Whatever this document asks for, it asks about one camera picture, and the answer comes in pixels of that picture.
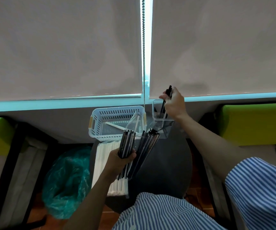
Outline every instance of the clear plastic container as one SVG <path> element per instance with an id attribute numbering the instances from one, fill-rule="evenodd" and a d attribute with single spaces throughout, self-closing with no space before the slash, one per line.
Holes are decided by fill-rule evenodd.
<path id="1" fill-rule="evenodd" d="M 162 99 L 155 99 L 153 101 L 153 128 L 160 134 L 159 138 L 165 139 L 171 131 L 174 120 L 167 114 L 162 114 L 160 116 L 162 103 Z"/>
<path id="2" fill-rule="evenodd" d="M 123 131 L 135 112 L 141 116 L 137 124 L 136 136 L 142 135 L 147 127 L 146 113 L 142 106 L 95 109 L 89 121 L 89 135 L 99 141 L 121 140 Z"/>

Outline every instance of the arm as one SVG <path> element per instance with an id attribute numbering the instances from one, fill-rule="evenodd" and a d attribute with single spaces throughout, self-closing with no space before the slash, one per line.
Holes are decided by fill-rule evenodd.
<path id="1" fill-rule="evenodd" d="M 64 226 L 64 230 L 98 229 L 110 184 L 121 173 L 124 166 L 136 157 L 136 153 L 132 153 L 128 158 L 120 159 L 117 155 L 118 150 L 115 149 L 110 152 L 105 168 L 98 181 L 70 217 Z"/>
<path id="2" fill-rule="evenodd" d="M 165 93 L 159 98 L 166 101 L 166 112 L 181 124 L 203 158 L 205 158 L 222 181 L 225 180 L 234 166 L 243 159 L 253 156 L 246 150 L 232 145 L 222 137 L 195 122 L 187 114 L 184 97 L 175 87 L 172 89 L 172 99 Z"/>

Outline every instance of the striped shirt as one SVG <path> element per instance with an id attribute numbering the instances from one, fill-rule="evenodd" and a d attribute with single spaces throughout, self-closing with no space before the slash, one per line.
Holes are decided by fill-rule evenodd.
<path id="1" fill-rule="evenodd" d="M 248 158 L 227 175 L 226 188 L 248 229 L 276 229 L 276 167 Z M 224 229 L 184 199 L 141 193 L 113 229 Z"/>

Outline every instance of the roller blind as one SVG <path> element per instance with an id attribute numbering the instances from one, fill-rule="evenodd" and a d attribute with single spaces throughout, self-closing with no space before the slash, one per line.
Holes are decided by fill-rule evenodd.
<path id="1" fill-rule="evenodd" d="M 140 0 L 0 0 L 0 101 L 142 92 Z"/>
<path id="2" fill-rule="evenodd" d="M 276 92 L 276 0 L 153 0 L 150 98 Z"/>

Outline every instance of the forearm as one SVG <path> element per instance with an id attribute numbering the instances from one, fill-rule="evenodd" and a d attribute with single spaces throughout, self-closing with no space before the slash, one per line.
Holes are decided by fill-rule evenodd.
<path id="1" fill-rule="evenodd" d="M 64 230 L 98 229 L 110 184 L 102 173 L 85 200 L 68 220 Z"/>
<path id="2" fill-rule="evenodd" d="M 235 165 L 250 157 L 246 150 L 209 131 L 190 116 L 184 115 L 178 121 L 221 181 L 224 182 Z"/>

